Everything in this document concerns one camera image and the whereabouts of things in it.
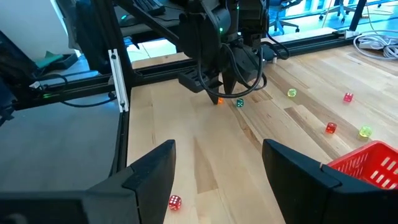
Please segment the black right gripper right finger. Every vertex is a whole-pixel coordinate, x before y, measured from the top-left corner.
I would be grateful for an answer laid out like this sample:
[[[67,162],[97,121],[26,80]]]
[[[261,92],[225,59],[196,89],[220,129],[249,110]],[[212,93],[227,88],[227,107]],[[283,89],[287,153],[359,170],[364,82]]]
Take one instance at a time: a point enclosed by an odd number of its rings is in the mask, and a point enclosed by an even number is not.
[[[357,180],[272,139],[263,141],[263,164],[286,224],[343,223],[343,207],[331,195]]]

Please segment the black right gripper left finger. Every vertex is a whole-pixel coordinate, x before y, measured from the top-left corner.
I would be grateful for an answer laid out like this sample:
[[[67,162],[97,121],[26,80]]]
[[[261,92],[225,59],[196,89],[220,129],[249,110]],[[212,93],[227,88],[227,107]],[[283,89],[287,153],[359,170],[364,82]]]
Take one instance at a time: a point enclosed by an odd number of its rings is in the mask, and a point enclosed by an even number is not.
[[[88,189],[83,200],[88,224],[163,224],[175,161],[176,143],[169,139]]]

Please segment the black office chair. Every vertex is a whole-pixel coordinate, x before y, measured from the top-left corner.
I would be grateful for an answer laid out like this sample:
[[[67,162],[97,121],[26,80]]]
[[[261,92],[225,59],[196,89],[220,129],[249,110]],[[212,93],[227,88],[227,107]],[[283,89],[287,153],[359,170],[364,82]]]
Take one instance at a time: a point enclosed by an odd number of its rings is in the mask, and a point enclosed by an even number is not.
[[[300,32],[298,25],[281,20],[279,14],[291,7],[299,5],[301,2],[302,0],[269,0],[269,9],[276,12],[275,20],[270,22],[269,26],[274,26],[274,31],[277,32],[279,30],[282,35],[285,34],[284,26],[294,27],[296,32]]]

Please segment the red plastic slotted basket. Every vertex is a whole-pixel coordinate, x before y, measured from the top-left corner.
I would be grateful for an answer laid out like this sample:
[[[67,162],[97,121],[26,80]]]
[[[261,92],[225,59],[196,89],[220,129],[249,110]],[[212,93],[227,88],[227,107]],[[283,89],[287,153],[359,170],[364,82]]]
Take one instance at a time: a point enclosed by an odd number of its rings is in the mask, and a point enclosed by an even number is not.
[[[328,166],[381,189],[398,190],[398,150],[382,141],[372,141]]]

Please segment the dark grey side desk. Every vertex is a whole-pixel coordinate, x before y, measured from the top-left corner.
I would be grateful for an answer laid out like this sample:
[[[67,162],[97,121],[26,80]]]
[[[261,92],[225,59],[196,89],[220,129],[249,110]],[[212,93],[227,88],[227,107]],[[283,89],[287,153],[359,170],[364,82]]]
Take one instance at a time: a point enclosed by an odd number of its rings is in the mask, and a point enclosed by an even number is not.
[[[165,13],[151,16],[137,7],[133,0],[113,0],[115,12],[123,36],[130,36],[138,42],[165,38],[176,47],[182,46],[178,36],[179,15],[184,8],[172,0],[158,0],[165,6]]]

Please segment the black keyboard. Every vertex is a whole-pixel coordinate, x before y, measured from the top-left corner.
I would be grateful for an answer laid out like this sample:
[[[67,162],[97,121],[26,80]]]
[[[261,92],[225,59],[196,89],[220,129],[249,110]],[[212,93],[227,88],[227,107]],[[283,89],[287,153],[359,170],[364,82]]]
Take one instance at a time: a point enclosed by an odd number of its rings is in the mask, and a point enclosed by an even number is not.
[[[165,6],[158,0],[133,0],[137,7],[151,16],[160,16],[165,13]]]

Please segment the black table leg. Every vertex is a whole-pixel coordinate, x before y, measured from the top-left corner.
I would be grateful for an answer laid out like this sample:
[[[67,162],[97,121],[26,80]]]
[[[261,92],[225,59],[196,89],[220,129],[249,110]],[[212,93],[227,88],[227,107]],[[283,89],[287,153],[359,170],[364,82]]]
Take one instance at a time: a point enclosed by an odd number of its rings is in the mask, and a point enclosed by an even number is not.
[[[364,7],[367,3],[367,0],[358,0],[355,12],[354,12],[354,16],[352,18],[351,24],[349,26],[350,31],[355,31],[358,24],[359,24],[359,20],[362,18],[362,13],[364,10]]]

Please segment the black tray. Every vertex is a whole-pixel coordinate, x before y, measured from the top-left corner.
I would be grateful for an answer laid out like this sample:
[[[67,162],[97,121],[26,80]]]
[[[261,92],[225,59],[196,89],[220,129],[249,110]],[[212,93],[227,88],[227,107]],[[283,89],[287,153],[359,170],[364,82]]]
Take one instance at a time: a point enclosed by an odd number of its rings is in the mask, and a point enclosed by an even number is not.
[[[33,63],[38,69],[52,71],[66,70],[77,60],[76,54],[54,54],[46,51],[44,58],[34,60]]]

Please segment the silver aluminium bracket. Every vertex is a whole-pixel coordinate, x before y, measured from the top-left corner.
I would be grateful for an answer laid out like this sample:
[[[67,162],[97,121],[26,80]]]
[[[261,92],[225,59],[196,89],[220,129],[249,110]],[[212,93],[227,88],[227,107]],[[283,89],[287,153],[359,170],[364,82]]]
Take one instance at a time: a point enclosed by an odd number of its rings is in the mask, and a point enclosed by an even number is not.
[[[117,49],[108,50],[111,70],[113,75],[113,83],[116,90],[119,111],[121,113],[129,111],[129,100],[127,98],[127,91],[123,77],[123,70],[121,66],[120,57]]]

